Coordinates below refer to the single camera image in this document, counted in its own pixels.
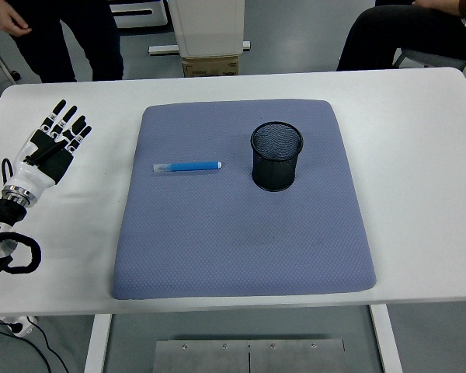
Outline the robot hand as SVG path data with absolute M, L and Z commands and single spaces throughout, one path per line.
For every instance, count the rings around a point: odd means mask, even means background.
M 61 181 L 74 153 L 92 130 L 85 116 L 73 118 L 78 107 L 65 107 L 66 101 L 60 100 L 26 140 L 4 182 L 3 198 L 31 206 L 46 189 Z

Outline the person's hand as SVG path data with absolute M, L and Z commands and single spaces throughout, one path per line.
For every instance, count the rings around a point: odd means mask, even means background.
M 31 32 L 24 18 L 4 0 L 0 0 L 0 30 L 12 37 L 22 37 Z
M 452 16 L 461 16 L 459 10 L 459 0 L 415 0 L 413 5 L 424 9 L 434 9 Z

